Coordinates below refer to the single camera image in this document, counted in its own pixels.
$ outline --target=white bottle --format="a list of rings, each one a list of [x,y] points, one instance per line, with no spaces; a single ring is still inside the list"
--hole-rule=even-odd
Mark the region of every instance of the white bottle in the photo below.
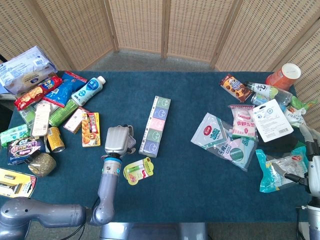
[[[102,90],[103,84],[106,80],[103,76],[93,77],[86,83],[82,88],[71,95],[71,98],[79,105],[83,106],[85,103],[92,98],[96,93]]]

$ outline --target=blue snack bag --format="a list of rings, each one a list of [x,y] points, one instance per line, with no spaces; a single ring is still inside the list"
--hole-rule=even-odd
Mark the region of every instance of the blue snack bag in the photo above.
[[[14,140],[7,145],[8,165],[24,163],[35,151],[46,152],[46,145],[43,137],[24,137]]]
[[[63,83],[55,90],[43,97],[44,100],[64,108],[73,92],[79,90],[87,82],[87,79],[70,71],[65,71],[62,76]]]
[[[255,154],[263,172],[260,183],[260,192],[262,193],[271,193],[295,185],[293,181],[280,175],[272,163],[276,163],[283,171],[302,178],[304,178],[305,173],[308,171],[305,146],[297,147],[291,153],[285,153],[282,158],[278,159],[266,155],[262,149],[257,149]]]

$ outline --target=woven wicker panel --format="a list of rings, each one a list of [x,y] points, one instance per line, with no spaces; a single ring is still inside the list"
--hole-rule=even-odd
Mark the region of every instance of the woven wicker panel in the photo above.
[[[210,62],[233,0],[171,0],[168,55]]]
[[[7,59],[38,45],[59,69],[63,60],[43,34],[23,0],[0,1],[0,53]]]
[[[289,60],[301,68],[301,77],[295,86],[297,96],[303,102],[320,100],[320,29]],[[310,127],[320,132],[320,103],[312,106],[305,115]]]
[[[162,0],[109,0],[119,48],[161,52]]]
[[[49,24],[82,70],[112,49],[112,40],[103,18],[105,6],[98,0],[37,0]]]
[[[266,71],[319,7],[318,0],[245,0],[216,67],[220,71]]]

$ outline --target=yellow package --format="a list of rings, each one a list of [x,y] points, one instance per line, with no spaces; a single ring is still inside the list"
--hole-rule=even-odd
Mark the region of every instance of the yellow package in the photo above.
[[[136,185],[140,179],[154,174],[154,165],[149,157],[128,164],[123,169],[123,175],[130,185]]]
[[[82,115],[82,147],[101,145],[99,113],[88,112]]]
[[[36,187],[36,181],[35,176],[0,168],[0,195],[28,198]]]

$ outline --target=green package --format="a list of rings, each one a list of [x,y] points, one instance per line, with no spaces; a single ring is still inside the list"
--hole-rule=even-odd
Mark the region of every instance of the green package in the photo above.
[[[0,133],[1,146],[6,148],[7,143],[17,139],[26,138],[29,136],[30,136],[30,129],[27,127],[27,124],[22,124],[20,126],[10,128]]]
[[[307,111],[312,105],[317,103],[318,103],[318,99],[303,103],[296,96],[293,96],[291,98],[291,106],[297,110],[304,108]]]
[[[65,107],[59,107],[49,118],[52,127],[59,127],[77,108],[78,104],[73,99],[69,99]]]
[[[25,124],[29,129],[31,129],[35,117],[36,117],[36,110],[32,106],[28,106],[27,108],[18,111],[22,119],[24,120]]]

